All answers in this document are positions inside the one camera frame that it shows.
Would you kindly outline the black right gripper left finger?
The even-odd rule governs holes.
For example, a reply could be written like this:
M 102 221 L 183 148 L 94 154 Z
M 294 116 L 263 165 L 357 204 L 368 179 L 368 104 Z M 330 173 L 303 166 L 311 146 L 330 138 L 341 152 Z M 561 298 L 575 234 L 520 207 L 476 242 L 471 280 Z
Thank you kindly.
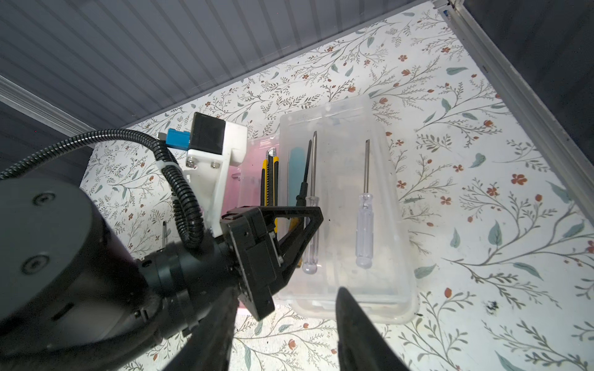
M 225 289 L 165 370 L 228 370 L 238 304 L 238 289 Z

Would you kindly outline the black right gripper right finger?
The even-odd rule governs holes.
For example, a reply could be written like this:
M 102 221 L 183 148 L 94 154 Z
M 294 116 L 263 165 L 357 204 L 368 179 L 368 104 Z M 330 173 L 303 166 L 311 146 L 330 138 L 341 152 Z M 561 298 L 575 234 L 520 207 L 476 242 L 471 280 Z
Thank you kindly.
M 337 292 L 336 317 L 340 370 L 409 370 L 345 287 Z

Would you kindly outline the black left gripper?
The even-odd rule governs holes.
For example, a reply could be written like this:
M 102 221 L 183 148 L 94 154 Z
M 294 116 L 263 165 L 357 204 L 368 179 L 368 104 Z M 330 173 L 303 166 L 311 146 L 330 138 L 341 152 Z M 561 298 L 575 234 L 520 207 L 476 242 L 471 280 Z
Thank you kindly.
M 297 219 L 279 241 L 277 219 Z M 221 229 L 240 275 L 239 299 L 258 321 L 275 311 L 274 296 L 289 283 L 323 222 L 320 207 L 242 207 L 222 216 Z

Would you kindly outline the yellow handled small screwdriver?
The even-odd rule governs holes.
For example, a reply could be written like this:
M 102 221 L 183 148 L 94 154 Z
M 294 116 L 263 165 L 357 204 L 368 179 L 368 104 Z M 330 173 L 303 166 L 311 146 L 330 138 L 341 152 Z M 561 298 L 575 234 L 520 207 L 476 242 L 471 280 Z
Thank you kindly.
M 306 195 L 308 191 L 308 174 L 309 174 L 309 164 L 310 164 L 310 156 L 312 151 L 312 140 L 309 140 L 308 148 L 306 151 L 306 168 L 303 176 L 303 181 L 301 183 L 300 193 L 297 196 L 297 203 L 296 207 L 304 207 L 306 205 Z

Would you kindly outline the teal utility knife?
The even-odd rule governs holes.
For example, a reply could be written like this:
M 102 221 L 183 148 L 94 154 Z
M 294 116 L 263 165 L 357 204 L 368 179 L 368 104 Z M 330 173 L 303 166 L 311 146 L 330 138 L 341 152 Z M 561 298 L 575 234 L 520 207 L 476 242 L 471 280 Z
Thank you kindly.
M 306 168 L 306 152 L 303 148 L 293 148 L 289 153 L 288 204 L 294 207 L 300 193 Z

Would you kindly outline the black yellow utility knife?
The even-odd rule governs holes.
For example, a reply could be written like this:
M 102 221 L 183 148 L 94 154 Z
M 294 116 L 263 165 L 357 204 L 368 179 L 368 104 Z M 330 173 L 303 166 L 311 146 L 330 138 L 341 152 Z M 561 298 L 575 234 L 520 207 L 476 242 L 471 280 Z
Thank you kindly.
M 269 148 L 265 153 L 261 170 L 260 199 L 263 207 L 278 205 L 278 156 L 275 147 Z

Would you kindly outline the pink plastic tool box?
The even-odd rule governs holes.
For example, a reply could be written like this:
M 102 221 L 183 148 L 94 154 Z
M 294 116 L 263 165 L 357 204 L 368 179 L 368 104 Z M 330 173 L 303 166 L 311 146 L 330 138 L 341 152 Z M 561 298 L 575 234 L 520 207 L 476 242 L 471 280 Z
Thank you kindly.
M 373 195 L 374 256 L 369 269 L 356 264 L 359 196 L 364 188 L 364 151 L 371 141 L 369 192 Z M 323 212 L 315 241 L 288 286 L 276 296 L 299 315 L 332 319 L 341 287 L 347 288 L 371 321 L 405 324 L 419 307 L 408 231 L 398 207 L 388 142 L 368 97 L 348 98 L 285 114 L 279 130 L 247 143 L 244 162 L 230 171 L 225 209 L 256 206 L 266 151 L 276 148 L 278 203 L 288 206 L 289 153 L 307 151 L 312 140 L 308 194 Z

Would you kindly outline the black yellow screwdriver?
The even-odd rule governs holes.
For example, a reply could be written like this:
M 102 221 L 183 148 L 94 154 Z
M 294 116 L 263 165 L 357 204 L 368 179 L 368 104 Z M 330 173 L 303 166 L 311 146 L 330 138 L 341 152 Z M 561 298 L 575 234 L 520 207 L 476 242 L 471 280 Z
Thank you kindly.
M 162 238 L 161 238 L 161 241 L 162 241 L 161 244 L 162 245 L 161 245 L 161 249 L 165 249 L 166 248 L 167 236 L 168 236 L 167 230 L 168 230 L 168 228 L 167 228 L 167 222 L 164 220 L 162 222 Z

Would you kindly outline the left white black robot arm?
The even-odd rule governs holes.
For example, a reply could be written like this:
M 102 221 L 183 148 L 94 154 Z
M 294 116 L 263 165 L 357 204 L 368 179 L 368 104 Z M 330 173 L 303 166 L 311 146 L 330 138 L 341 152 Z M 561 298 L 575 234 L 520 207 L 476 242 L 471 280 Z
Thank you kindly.
M 198 250 L 136 260 L 79 188 L 4 180 L 1 368 L 116 370 L 182 334 L 168 369 L 226 370 L 238 306 L 271 314 L 322 222 L 319 207 L 243 207 Z

